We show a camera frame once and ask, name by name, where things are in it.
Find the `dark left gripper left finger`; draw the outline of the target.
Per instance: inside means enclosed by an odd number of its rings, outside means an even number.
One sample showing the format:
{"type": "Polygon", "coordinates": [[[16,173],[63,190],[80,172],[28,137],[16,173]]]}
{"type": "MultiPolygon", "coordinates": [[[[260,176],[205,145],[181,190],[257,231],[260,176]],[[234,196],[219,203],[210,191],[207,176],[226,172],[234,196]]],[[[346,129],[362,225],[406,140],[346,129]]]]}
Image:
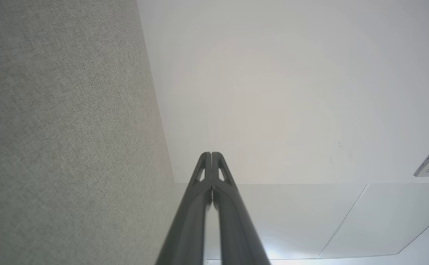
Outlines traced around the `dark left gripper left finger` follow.
{"type": "Polygon", "coordinates": [[[157,265],[203,264],[205,217],[212,202],[211,166],[211,153],[202,153],[162,245],[157,265]]]}

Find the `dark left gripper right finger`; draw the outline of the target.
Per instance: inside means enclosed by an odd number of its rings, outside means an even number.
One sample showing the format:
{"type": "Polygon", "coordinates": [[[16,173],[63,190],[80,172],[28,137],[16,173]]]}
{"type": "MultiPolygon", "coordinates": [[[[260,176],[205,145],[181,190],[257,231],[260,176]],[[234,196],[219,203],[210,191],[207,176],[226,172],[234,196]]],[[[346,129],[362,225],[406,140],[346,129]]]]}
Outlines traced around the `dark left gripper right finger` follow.
{"type": "Polygon", "coordinates": [[[220,224],[223,265],[269,265],[270,262],[243,203],[224,156],[212,153],[213,203],[220,224]]]}

